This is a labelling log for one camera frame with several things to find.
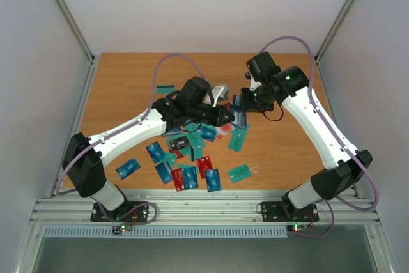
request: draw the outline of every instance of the card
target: card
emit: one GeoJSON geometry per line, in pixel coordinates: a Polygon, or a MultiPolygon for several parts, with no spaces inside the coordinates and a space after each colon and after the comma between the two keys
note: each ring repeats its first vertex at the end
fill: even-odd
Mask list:
{"type": "Polygon", "coordinates": [[[186,131],[196,131],[196,129],[198,128],[199,124],[197,123],[193,123],[189,121],[189,124],[187,124],[186,126],[184,126],[184,129],[186,131]]]}
{"type": "Polygon", "coordinates": [[[172,181],[172,175],[171,175],[171,167],[170,165],[164,161],[155,166],[155,169],[157,170],[160,179],[162,179],[164,184],[167,184],[172,181]]]}
{"type": "Polygon", "coordinates": [[[233,105],[237,105],[238,107],[240,106],[240,96],[233,94],[233,105]]]}
{"type": "Polygon", "coordinates": [[[230,110],[231,104],[229,102],[226,102],[225,104],[222,104],[224,107],[226,107],[227,110],[230,110]]]}
{"type": "Polygon", "coordinates": [[[243,179],[246,179],[251,176],[251,171],[246,164],[242,164],[237,168],[231,169],[228,171],[228,175],[232,183],[237,183],[243,179]]]}
{"type": "Polygon", "coordinates": [[[172,174],[173,183],[174,183],[174,187],[176,188],[176,191],[179,192],[179,191],[184,190],[185,184],[183,181],[182,168],[171,171],[171,174],[172,174]]]}
{"type": "Polygon", "coordinates": [[[192,153],[192,147],[186,147],[182,150],[180,150],[180,153],[184,156],[187,157],[192,153]]]}
{"type": "Polygon", "coordinates": [[[171,169],[176,164],[176,160],[178,159],[178,155],[175,153],[165,153],[166,162],[169,164],[171,169]]]}
{"type": "Polygon", "coordinates": [[[192,149],[193,149],[193,155],[190,155],[190,161],[196,161],[196,159],[204,156],[202,148],[192,148],[192,149]]]}
{"type": "Polygon", "coordinates": [[[216,130],[210,129],[208,127],[200,127],[197,131],[200,133],[200,136],[202,137],[202,139],[205,139],[210,142],[215,141],[215,138],[217,135],[216,130]]]}
{"type": "Polygon", "coordinates": [[[203,148],[206,146],[206,143],[205,141],[203,141],[202,137],[200,136],[199,131],[188,132],[187,139],[189,140],[190,145],[194,148],[203,148]]]}
{"type": "Polygon", "coordinates": [[[247,125],[247,115],[244,111],[234,110],[233,105],[230,107],[230,112],[235,116],[235,120],[231,124],[236,125],[240,129],[245,129],[247,125]]]}
{"type": "Polygon", "coordinates": [[[217,139],[221,139],[222,137],[228,135],[230,132],[233,131],[233,129],[235,128],[232,124],[227,123],[221,127],[215,127],[215,126],[211,126],[211,125],[207,125],[207,124],[202,124],[202,127],[207,127],[209,129],[213,129],[216,130],[217,133],[217,139]]]}
{"type": "Polygon", "coordinates": [[[197,189],[199,184],[197,182],[197,174],[195,172],[195,167],[183,168],[183,183],[185,184],[185,190],[197,189]]]}
{"type": "Polygon", "coordinates": [[[129,175],[131,175],[133,172],[140,168],[141,166],[139,165],[138,161],[136,161],[135,158],[132,158],[127,163],[116,169],[116,172],[118,173],[120,178],[124,180],[126,177],[128,177],[129,175]]]}
{"type": "Polygon", "coordinates": [[[250,129],[249,124],[247,124],[246,129],[235,128],[234,131],[232,132],[228,148],[230,150],[234,150],[235,152],[240,153],[242,151],[243,144],[247,136],[247,131],[249,129],[250,129]]]}
{"type": "Polygon", "coordinates": [[[174,153],[178,156],[177,159],[183,158],[183,154],[179,150],[172,150],[170,147],[168,148],[171,153],[174,153]]]}
{"type": "Polygon", "coordinates": [[[190,146],[190,142],[187,136],[177,137],[175,139],[169,140],[169,146],[172,150],[182,150],[190,146]]]}
{"type": "Polygon", "coordinates": [[[154,163],[158,163],[158,162],[161,162],[161,161],[165,160],[165,152],[160,147],[159,143],[154,142],[154,143],[148,145],[146,147],[146,150],[148,151],[148,153],[151,156],[154,163]]]}
{"type": "Polygon", "coordinates": [[[222,190],[222,182],[220,180],[218,169],[208,169],[206,171],[206,185],[208,192],[222,190]]]}
{"type": "Polygon", "coordinates": [[[163,133],[162,137],[179,136],[179,135],[182,135],[182,134],[183,134],[183,131],[181,131],[179,129],[179,127],[175,127],[173,129],[169,130],[168,132],[163,133]]]}
{"type": "Polygon", "coordinates": [[[200,177],[202,179],[206,178],[206,171],[208,169],[213,169],[212,162],[209,156],[201,157],[196,159],[197,166],[199,167],[200,177]]]}
{"type": "Polygon", "coordinates": [[[190,147],[190,161],[195,161],[195,150],[193,147],[190,147]]]}
{"type": "Polygon", "coordinates": [[[158,84],[156,86],[157,94],[169,94],[174,91],[174,84],[158,84]]]}
{"type": "Polygon", "coordinates": [[[183,163],[179,163],[177,168],[178,169],[179,168],[182,168],[182,169],[184,169],[184,168],[194,168],[194,171],[196,172],[196,174],[199,171],[199,168],[197,166],[191,166],[190,164],[183,164],[183,163]]]}

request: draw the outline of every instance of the red card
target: red card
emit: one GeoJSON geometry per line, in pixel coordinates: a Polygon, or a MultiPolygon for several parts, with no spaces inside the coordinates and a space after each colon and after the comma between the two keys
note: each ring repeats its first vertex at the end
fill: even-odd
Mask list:
{"type": "Polygon", "coordinates": [[[170,153],[175,153],[175,154],[177,154],[178,157],[176,158],[176,160],[179,159],[179,158],[183,158],[183,157],[184,157],[179,150],[171,150],[170,147],[168,147],[168,148],[169,148],[169,152],[170,152],[170,153]]]}
{"type": "Polygon", "coordinates": [[[206,171],[208,169],[213,169],[212,162],[209,156],[204,156],[196,159],[197,166],[199,167],[200,177],[202,179],[206,178],[206,171]]]}
{"type": "Polygon", "coordinates": [[[176,188],[176,191],[178,192],[182,191],[185,187],[185,182],[183,181],[182,169],[183,168],[174,169],[173,171],[171,171],[174,187],[176,188]]]}
{"type": "Polygon", "coordinates": [[[216,131],[217,131],[217,139],[221,139],[222,137],[224,137],[226,134],[228,134],[229,132],[231,132],[235,127],[228,123],[225,124],[221,127],[216,127],[216,131]]]}
{"type": "Polygon", "coordinates": [[[226,107],[227,108],[227,110],[230,110],[230,103],[229,102],[226,102],[225,104],[222,104],[224,107],[226,107]]]}

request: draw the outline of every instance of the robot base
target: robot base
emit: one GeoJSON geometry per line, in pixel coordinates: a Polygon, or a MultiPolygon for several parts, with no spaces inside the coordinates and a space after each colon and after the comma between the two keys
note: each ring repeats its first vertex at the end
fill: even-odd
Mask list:
{"type": "MultiPolygon", "coordinates": [[[[140,201],[126,201],[124,204],[122,204],[118,209],[114,211],[108,211],[105,209],[105,212],[111,219],[119,219],[121,216],[123,216],[125,213],[127,213],[129,210],[134,208],[135,206],[142,204],[143,202],[140,201]]],[[[134,210],[134,214],[128,214],[126,217],[124,217],[122,220],[118,222],[129,222],[132,223],[135,221],[138,223],[143,223],[147,221],[147,216],[149,213],[149,206],[141,206],[137,209],[134,210]]],[[[91,222],[109,222],[105,218],[105,215],[102,213],[101,208],[98,206],[98,204],[94,204],[91,212],[91,222]]]]}
{"type": "Polygon", "coordinates": [[[304,212],[307,212],[313,218],[314,222],[320,220],[315,204],[306,206],[303,210],[294,214],[291,219],[287,218],[280,201],[264,201],[260,203],[260,206],[263,222],[311,222],[311,218],[304,212]]]}

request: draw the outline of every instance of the white ventilation grille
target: white ventilation grille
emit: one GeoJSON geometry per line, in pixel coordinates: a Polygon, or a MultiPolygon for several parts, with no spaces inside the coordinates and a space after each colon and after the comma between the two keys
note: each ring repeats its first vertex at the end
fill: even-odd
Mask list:
{"type": "Polygon", "coordinates": [[[286,238],[285,226],[138,226],[116,235],[112,226],[48,226],[44,237],[77,238],[286,238]]]}

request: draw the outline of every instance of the white robotic arm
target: white robotic arm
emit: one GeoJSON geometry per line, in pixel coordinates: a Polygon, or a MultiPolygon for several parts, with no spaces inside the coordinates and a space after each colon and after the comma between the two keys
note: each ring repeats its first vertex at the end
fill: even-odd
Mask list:
{"type": "Polygon", "coordinates": [[[227,92],[225,85],[211,89],[207,81],[193,77],[174,99],[167,96],[153,103],[147,116],[144,116],[148,111],[145,110],[129,121],[89,138],[85,138],[81,133],[74,135],[68,145],[63,168],[85,147],[98,143],[73,165],[68,176],[80,196],[90,196],[109,211],[113,211],[126,199],[122,192],[106,179],[104,167],[139,143],[175,127],[184,126],[187,120],[197,120],[214,126],[233,121],[235,117],[226,107],[217,105],[217,98],[227,92]]]}
{"type": "Polygon", "coordinates": [[[325,112],[314,90],[311,94],[316,106],[311,104],[308,94],[309,80],[301,69],[293,66],[281,71],[268,52],[250,59],[247,67],[249,73],[246,73],[246,77],[251,80],[251,85],[250,88],[242,88],[240,93],[243,110],[263,113],[271,111],[274,102],[281,104],[299,122],[325,167],[282,197],[281,205],[286,215],[291,217],[321,199],[330,200],[360,180],[363,172],[346,150],[352,152],[365,167],[372,162],[371,154],[367,150],[358,151],[342,134],[325,112]],[[320,118],[318,109],[344,146],[339,144],[320,118]]]}

